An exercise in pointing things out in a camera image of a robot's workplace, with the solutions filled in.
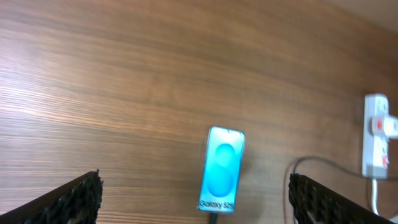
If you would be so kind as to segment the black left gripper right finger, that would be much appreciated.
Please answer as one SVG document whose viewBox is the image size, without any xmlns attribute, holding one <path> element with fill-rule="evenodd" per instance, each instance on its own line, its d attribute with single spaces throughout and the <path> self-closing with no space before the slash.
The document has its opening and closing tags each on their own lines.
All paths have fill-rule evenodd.
<svg viewBox="0 0 398 224">
<path fill-rule="evenodd" d="M 305 175 L 290 175 L 289 202 L 298 224 L 392 224 Z"/>
</svg>

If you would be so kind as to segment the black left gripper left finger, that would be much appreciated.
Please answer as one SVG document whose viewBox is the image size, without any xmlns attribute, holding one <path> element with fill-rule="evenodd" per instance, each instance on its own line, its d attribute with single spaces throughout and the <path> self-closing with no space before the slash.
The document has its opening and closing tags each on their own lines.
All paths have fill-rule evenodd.
<svg viewBox="0 0 398 224">
<path fill-rule="evenodd" d="M 96 223 L 102 195 L 103 181 L 99 171 L 90 171 L 2 214 L 1 223 Z"/>
</svg>

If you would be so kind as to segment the blue Galaxy S25 smartphone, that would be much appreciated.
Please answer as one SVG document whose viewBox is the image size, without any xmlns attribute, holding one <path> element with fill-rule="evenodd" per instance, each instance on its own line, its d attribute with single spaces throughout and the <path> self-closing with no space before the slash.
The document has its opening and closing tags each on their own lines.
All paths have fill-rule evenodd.
<svg viewBox="0 0 398 224">
<path fill-rule="evenodd" d="M 211 213 L 233 213 L 243 162 L 242 131 L 212 126 L 206 143 L 203 178 L 197 208 Z"/>
</svg>

